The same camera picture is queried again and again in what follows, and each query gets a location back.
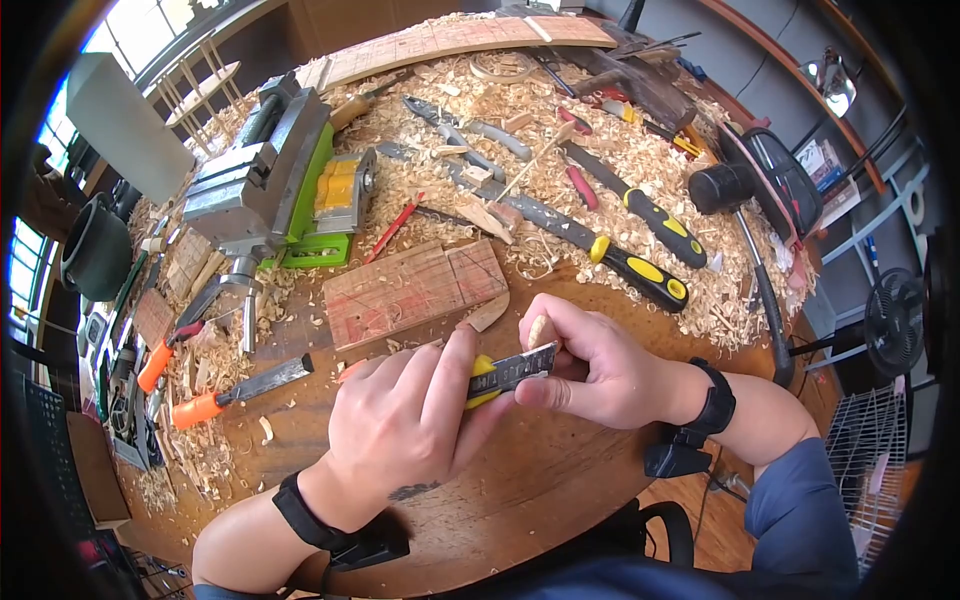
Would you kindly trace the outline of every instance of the wrist mount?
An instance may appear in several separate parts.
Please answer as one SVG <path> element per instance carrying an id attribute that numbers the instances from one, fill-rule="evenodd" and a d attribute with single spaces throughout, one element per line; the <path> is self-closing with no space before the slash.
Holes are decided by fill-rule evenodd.
<path id="1" fill-rule="evenodd" d="M 643 470 L 648 477 L 680 477 L 708 470 L 712 457 L 701 448 L 707 436 L 727 428 L 736 410 L 736 398 L 727 378 L 699 356 L 689 363 L 702 369 L 713 387 L 707 391 L 707 402 L 696 419 L 684 425 L 665 425 L 661 442 L 647 448 Z"/>
<path id="2" fill-rule="evenodd" d="M 287 475 L 274 495 L 274 505 L 301 540 L 330 553 L 330 570 L 351 571 L 386 563 L 410 554 L 407 532 L 393 514 L 383 511 L 358 531 L 348 534 L 310 512 L 297 477 Z"/>

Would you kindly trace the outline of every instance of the round wooden table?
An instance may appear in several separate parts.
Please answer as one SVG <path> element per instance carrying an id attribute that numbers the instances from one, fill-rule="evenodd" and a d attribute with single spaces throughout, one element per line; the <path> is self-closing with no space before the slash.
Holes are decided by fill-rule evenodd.
<path id="1" fill-rule="evenodd" d="M 623 324 L 655 354 L 676 360 L 704 356 L 721 369 L 769 378 L 773 360 L 768 349 L 745 348 L 732 357 L 708 340 L 681 335 L 675 322 L 628 301 L 622 292 L 578 284 L 572 268 L 528 282 L 504 267 L 511 290 L 505 314 L 480 335 L 480 350 L 494 359 L 520 351 L 517 323 L 537 292 L 567 298 L 587 310 L 607 314 Z M 326 429 L 338 386 L 333 379 L 338 361 L 352 364 L 364 356 L 386 352 L 383 341 L 335 353 L 325 327 L 309 325 L 307 315 L 320 308 L 307 306 L 322 283 L 300 286 L 288 300 L 300 318 L 262 345 L 264 367 L 273 361 L 312 350 L 317 372 L 268 395 L 231 407 L 222 416 L 234 448 L 236 477 L 256 488 L 277 485 L 288 473 L 316 461 L 327 449 Z M 410 329 L 399 341 L 428 342 L 448 336 L 462 314 Z M 296 406 L 290 408 L 291 399 Z M 276 438 L 262 446 L 257 420 L 266 415 Z M 453 589 L 510 568 L 586 531 L 640 493 L 651 482 L 643 474 L 643 448 L 657 434 L 655 426 L 639 431 L 608 429 L 569 415 L 517 406 L 499 424 L 469 468 L 436 490 L 396 505 L 411 534 L 410 555 L 348 573 L 334 573 L 329 592 L 346 596 L 397 598 Z M 153 549 L 157 556 L 189 564 L 193 536 L 231 502 L 250 495 L 234 480 L 232 500 L 211 506 L 183 488 L 187 479 L 171 469 L 180 487 L 177 512 L 148 513 L 132 486 L 136 471 L 121 465 L 123 488 L 131 500 L 133 522 L 121 539 Z M 297 587 L 319 591 L 325 556 L 306 561 L 294 577 Z"/>

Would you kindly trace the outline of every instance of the black fan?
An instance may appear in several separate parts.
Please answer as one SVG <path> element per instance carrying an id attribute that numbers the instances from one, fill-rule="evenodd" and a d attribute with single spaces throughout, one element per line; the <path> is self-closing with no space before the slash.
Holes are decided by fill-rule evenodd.
<path id="1" fill-rule="evenodd" d="M 923 282 L 906 269 L 881 275 L 867 300 L 863 338 L 881 373 L 909 372 L 924 351 Z"/>

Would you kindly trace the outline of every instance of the sleeve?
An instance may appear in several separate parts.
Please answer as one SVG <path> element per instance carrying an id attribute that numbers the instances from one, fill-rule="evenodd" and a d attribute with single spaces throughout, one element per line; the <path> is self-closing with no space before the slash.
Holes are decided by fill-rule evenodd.
<path id="1" fill-rule="evenodd" d="M 249 594 L 242 591 L 231 591 L 211 584 L 197 584 L 193 587 L 193 595 L 197 600 L 277 600 L 276 594 Z"/>
<path id="2" fill-rule="evenodd" d="M 750 493 L 744 524 L 757 538 L 754 570 L 858 577 L 850 524 L 820 438 L 770 464 Z"/>

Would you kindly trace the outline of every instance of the person's left hand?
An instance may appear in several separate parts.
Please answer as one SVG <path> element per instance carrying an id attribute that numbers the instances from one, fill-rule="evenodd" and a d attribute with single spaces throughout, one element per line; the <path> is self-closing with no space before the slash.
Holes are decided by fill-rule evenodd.
<path id="1" fill-rule="evenodd" d="M 426 345 L 381 356 L 343 383 L 321 462 L 351 501 L 379 512 L 439 487 L 467 466 L 514 404 L 513 394 L 504 394 L 464 420 L 475 355 L 476 332 L 458 328 L 443 351 Z"/>

